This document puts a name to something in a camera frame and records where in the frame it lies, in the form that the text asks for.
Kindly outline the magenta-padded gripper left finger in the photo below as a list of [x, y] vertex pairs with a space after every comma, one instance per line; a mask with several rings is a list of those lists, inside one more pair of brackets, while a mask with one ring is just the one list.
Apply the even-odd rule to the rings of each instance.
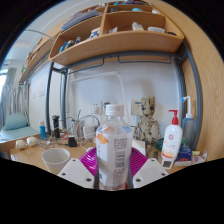
[[80, 158], [71, 158], [59, 177], [84, 188], [95, 189], [98, 184], [96, 149], [91, 148]]

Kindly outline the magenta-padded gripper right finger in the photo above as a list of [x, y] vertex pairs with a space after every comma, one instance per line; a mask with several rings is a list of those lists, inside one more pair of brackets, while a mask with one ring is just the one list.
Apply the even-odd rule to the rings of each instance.
[[143, 187], [167, 175], [157, 159], [148, 159], [135, 148], [131, 150], [127, 180], [129, 189]]

